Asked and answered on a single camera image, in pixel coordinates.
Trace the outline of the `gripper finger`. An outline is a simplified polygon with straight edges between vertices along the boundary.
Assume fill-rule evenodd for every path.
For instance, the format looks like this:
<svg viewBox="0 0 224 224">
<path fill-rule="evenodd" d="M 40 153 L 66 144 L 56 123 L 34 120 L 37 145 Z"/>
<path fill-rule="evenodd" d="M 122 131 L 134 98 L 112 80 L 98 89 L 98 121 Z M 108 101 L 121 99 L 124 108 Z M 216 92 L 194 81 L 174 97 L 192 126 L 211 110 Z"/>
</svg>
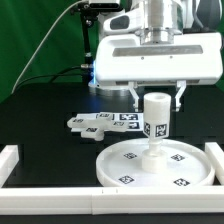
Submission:
<svg viewBox="0 0 224 224">
<path fill-rule="evenodd" d="M 186 90 L 187 84 L 185 80 L 180 80 L 176 83 L 176 94 L 173 98 L 172 108 L 175 112 L 181 109 L 181 97 Z"/>
<path fill-rule="evenodd" d="M 138 85 L 136 83 L 129 84 L 129 92 L 132 95 L 132 98 L 134 100 L 133 108 L 136 112 L 141 112 L 142 111 L 142 100 L 140 99 L 137 90 L 138 90 Z"/>
</svg>

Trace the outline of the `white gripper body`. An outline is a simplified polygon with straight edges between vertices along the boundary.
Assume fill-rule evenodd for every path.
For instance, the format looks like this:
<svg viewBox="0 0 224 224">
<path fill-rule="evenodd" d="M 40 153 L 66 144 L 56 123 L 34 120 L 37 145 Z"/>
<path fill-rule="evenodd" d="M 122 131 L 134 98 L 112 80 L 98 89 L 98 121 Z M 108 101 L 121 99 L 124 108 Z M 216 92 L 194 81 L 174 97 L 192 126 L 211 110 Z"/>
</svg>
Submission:
<svg viewBox="0 0 224 224">
<path fill-rule="evenodd" d="M 223 73 L 221 46 L 218 33 L 176 35 L 172 44 L 149 45 L 134 34 L 107 36 L 97 49 L 95 77 L 103 86 L 214 84 Z"/>
</svg>

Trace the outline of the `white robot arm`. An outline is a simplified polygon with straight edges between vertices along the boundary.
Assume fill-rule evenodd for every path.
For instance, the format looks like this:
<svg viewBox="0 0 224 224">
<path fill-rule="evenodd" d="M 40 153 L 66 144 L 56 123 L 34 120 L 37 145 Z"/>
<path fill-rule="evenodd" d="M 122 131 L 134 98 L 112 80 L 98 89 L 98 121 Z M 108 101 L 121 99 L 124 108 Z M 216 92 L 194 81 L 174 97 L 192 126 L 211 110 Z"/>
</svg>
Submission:
<svg viewBox="0 0 224 224">
<path fill-rule="evenodd" d="M 99 12 L 99 45 L 89 83 L 95 93 L 131 94 L 137 89 L 175 86 L 175 108 L 189 85 L 216 83 L 222 73 L 221 0 L 89 0 Z"/>
</svg>

